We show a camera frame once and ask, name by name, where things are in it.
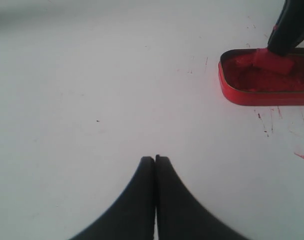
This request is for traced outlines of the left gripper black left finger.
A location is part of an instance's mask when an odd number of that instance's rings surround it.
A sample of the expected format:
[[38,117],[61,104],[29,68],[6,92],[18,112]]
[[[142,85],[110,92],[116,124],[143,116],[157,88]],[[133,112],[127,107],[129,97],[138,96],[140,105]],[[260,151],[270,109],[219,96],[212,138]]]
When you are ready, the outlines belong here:
[[155,162],[145,156],[116,201],[73,240],[152,240],[155,227]]

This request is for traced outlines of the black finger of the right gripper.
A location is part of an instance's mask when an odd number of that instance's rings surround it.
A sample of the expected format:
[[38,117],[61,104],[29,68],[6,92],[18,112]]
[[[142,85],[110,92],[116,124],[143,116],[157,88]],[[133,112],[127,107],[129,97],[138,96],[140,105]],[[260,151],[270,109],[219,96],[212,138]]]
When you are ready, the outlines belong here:
[[304,0],[289,0],[288,52],[304,40]]
[[293,45],[294,21],[298,0],[286,0],[268,40],[267,49],[276,55],[287,55]]

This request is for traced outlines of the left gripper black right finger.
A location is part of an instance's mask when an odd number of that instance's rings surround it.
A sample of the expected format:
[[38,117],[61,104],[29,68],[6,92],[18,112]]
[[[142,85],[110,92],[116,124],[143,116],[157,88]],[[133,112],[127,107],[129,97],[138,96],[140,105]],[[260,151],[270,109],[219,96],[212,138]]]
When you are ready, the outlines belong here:
[[182,183],[166,156],[155,158],[157,228],[160,240],[245,240],[206,210]]

